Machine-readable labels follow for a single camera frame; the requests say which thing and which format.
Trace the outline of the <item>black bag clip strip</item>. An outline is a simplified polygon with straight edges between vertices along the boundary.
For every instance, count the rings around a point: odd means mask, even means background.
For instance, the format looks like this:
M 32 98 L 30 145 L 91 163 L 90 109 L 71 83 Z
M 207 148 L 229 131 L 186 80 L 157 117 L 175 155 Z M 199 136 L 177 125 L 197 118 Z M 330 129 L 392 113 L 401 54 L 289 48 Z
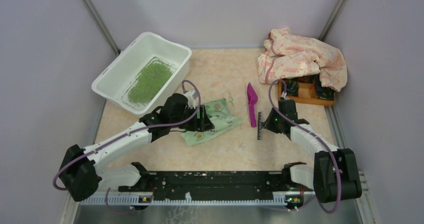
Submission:
M 262 129 L 263 129 L 263 113 L 258 112 L 257 122 L 257 140 L 262 140 Z

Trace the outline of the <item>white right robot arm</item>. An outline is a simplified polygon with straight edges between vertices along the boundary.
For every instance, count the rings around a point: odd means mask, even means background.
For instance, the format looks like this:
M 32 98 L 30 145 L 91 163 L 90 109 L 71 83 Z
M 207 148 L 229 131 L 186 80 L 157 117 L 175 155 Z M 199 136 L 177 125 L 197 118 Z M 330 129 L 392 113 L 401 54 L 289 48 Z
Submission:
M 281 183 L 287 190 L 302 185 L 315 191 L 321 203 L 329 203 L 362 196 L 356 156 L 349 149 L 341 149 L 317 134 L 310 123 L 298 118 L 296 103 L 290 99 L 278 101 L 278 109 L 271 109 L 268 117 L 258 113 L 257 138 L 262 131 L 284 134 L 313 158 L 313 166 L 305 162 L 289 163 L 282 170 Z

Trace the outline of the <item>purple plastic scoop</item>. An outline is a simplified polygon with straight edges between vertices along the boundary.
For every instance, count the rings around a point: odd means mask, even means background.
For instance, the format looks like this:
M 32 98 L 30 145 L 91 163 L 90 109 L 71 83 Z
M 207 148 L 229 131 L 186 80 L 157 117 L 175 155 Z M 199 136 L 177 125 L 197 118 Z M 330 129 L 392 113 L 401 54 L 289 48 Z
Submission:
M 248 115 L 249 115 L 249 121 L 250 125 L 252 127 L 257 126 L 257 120 L 256 120 L 256 111 L 255 111 L 255 105 L 258 101 L 258 96 L 256 94 L 255 89 L 253 88 L 252 84 L 249 82 L 246 88 L 246 95 L 247 95 L 247 108 L 248 108 Z

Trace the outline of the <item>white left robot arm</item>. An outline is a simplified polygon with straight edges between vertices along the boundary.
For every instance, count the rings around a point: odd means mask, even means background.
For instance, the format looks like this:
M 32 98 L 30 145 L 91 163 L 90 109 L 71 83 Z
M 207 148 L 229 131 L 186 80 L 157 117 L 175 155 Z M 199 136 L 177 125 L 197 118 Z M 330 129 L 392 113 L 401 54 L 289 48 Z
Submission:
M 56 189 L 68 191 L 71 198 L 81 202 L 102 189 L 119 189 L 125 192 L 133 187 L 144 191 L 150 178 L 138 163 L 123 168 L 109 168 L 108 164 L 143 145 L 152 143 L 178 128 L 191 132 L 210 131 L 215 126 L 203 104 L 196 103 L 197 94 L 191 90 L 175 93 L 163 106 L 145 114 L 126 130 L 103 142 L 80 147 L 69 147 L 58 173 L 53 179 Z

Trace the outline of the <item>green cat litter bag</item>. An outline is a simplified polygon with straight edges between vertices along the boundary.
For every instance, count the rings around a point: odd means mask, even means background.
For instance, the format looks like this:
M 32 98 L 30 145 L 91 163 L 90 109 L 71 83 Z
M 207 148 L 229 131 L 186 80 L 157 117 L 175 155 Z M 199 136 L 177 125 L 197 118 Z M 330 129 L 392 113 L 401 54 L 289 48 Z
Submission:
M 225 98 L 204 104 L 207 117 L 214 128 L 205 132 L 186 131 L 181 134 L 188 146 L 193 146 L 210 141 L 227 131 L 242 124 L 242 117 L 233 116 L 227 107 Z

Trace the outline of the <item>white plastic litter box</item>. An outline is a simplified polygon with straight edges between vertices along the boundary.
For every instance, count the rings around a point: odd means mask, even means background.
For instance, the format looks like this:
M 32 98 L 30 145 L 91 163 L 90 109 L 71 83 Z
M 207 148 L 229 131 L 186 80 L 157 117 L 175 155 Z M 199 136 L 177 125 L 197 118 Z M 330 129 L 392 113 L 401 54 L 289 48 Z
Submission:
M 171 42 L 152 32 L 140 34 L 92 83 L 92 90 L 137 117 L 164 104 L 190 70 L 192 50 Z M 147 105 L 135 105 L 128 101 L 128 92 L 134 86 L 137 75 L 153 58 L 158 57 L 173 67 L 174 73 L 153 100 Z

